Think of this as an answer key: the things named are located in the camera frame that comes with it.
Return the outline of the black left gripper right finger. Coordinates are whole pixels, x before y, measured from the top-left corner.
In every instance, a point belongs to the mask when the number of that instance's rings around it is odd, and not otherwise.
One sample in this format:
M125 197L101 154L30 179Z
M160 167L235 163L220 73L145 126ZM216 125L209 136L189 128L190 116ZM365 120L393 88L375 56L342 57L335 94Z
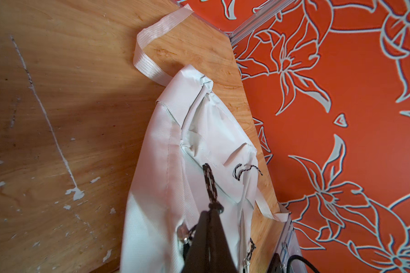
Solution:
M208 221L208 272L236 273L217 210L209 211Z

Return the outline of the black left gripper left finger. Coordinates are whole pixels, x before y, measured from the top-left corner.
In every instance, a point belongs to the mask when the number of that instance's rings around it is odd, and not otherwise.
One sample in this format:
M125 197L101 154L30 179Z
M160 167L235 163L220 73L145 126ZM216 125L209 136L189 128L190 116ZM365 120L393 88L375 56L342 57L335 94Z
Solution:
M200 214L192 244L184 262L182 273L206 273L209 268L208 239L209 211Z

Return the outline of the white student backpack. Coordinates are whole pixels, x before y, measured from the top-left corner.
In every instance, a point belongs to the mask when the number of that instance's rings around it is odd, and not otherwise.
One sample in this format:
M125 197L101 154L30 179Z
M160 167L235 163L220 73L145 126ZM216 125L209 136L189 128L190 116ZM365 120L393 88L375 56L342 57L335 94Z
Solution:
M210 195L224 210L222 243L237 273L250 272L254 209L272 213L258 189L257 150L223 101L213 81L191 65L175 76L144 53L192 14L190 6L174 11L137 35L134 66L162 85L145 133L126 205L121 250L122 273L179 273L186 266L186 245L194 235Z

